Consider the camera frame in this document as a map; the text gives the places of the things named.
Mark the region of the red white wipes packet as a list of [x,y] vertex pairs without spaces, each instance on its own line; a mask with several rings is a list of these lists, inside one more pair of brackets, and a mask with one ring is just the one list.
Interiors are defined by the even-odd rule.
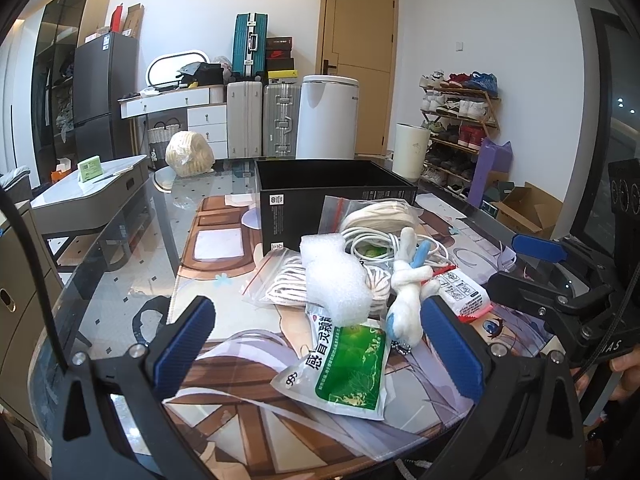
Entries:
[[459,268],[438,270],[433,281],[439,284],[439,296],[463,323],[478,320],[492,308],[486,289]]

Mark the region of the white blue plush bunny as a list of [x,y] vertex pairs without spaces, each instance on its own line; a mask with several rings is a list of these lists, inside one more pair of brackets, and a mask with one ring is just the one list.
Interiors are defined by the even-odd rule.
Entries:
[[430,250],[431,242],[424,240],[418,244],[411,226],[401,230],[390,279],[395,299],[387,311],[386,333],[392,341],[408,348],[415,347],[423,337],[421,299],[439,289],[439,282],[435,282],[427,285],[425,294],[422,292],[423,283],[431,281],[434,275],[432,266],[426,262]]

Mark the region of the green white medicine packet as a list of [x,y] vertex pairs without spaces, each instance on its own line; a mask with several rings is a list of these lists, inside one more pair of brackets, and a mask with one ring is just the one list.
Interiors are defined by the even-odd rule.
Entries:
[[307,306],[311,350],[282,370],[271,387],[282,396],[332,415],[384,418],[384,370],[390,340],[380,323],[337,327],[322,307]]

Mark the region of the bagged striped white socks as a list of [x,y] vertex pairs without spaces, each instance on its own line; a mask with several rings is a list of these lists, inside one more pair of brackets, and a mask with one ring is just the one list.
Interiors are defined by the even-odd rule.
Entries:
[[[390,272],[378,266],[363,266],[366,283],[372,292],[371,316],[387,308],[392,288]],[[256,264],[255,272],[242,291],[246,301],[255,306],[303,308],[307,303],[306,270],[298,252],[283,248],[270,252]]]

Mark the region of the white foam block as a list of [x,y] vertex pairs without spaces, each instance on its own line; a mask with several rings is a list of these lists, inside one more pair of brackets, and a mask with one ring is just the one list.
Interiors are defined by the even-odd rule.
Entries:
[[326,310],[336,327],[366,322],[372,304],[367,273],[345,246],[340,233],[305,235],[299,244],[307,304]]

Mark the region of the black cardboard box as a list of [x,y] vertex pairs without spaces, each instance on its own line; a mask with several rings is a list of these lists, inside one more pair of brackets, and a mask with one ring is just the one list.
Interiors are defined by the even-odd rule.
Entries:
[[298,249],[304,235],[318,232],[324,199],[411,203],[415,184],[370,160],[273,159],[256,162],[262,249]]

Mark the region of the open cardboard box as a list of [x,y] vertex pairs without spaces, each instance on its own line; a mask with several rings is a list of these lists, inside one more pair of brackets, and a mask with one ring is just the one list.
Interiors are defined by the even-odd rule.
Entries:
[[499,203],[497,220],[515,234],[548,240],[558,221],[563,203],[536,185],[516,186]]

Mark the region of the purple bag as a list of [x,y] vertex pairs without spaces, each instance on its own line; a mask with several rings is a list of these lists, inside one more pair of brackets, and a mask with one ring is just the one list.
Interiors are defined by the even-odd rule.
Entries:
[[509,177],[512,160],[513,152],[510,142],[497,144],[485,138],[480,146],[480,154],[477,156],[468,203],[478,208],[488,185],[496,179],[506,180]]

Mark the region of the wooden shoe rack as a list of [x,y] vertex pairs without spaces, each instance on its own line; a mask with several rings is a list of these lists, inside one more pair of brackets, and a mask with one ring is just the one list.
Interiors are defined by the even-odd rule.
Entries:
[[467,198],[485,140],[499,131],[492,73],[435,70],[420,78],[422,127],[430,134],[422,179]]

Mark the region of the cream bagged yarn bundle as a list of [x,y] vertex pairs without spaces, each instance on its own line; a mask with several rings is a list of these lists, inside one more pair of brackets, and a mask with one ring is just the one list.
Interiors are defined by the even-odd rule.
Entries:
[[193,131],[175,133],[166,148],[167,165],[180,178],[190,178],[209,172],[215,156],[205,136]]

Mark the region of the white drawer desk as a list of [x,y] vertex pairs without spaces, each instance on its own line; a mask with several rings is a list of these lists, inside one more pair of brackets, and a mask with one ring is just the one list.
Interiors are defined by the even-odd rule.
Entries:
[[119,101],[122,119],[131,119],[142,127],[140,151],[150,154],[148,130],[157,122],[176,118],[181,128],[199,132],[212,148],[215,159],[227,159],[228,130],[226,87],[205,86],[135,96]]

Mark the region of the white suitcase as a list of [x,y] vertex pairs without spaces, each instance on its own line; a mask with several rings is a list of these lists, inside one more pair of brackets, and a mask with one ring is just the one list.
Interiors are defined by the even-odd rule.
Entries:
[[262,156],[262,84],[232,82],[227,87],[228,154],[230,158]]

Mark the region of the oval white mirror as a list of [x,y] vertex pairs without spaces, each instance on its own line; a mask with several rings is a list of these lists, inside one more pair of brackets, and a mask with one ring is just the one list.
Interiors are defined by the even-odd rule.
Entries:
[[201,50],[182,51],[158,56],[145,72],[148,87],[173,84],[181,78],[180,70],[192,63],[208,63],[208,55]]

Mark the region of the stacked shoe boxes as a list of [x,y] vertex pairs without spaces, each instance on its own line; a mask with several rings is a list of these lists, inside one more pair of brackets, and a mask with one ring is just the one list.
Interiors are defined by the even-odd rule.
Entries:
[[294,82],[298,79],[291,36],[266,39],[266,70],[270,82]]

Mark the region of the teal suitcase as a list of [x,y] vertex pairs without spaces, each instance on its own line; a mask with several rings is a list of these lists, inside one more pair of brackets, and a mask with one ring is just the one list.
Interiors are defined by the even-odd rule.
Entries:
[[267,14],[250,12],[236,16],[231,59],[234,76],[265,80],[267,28]]

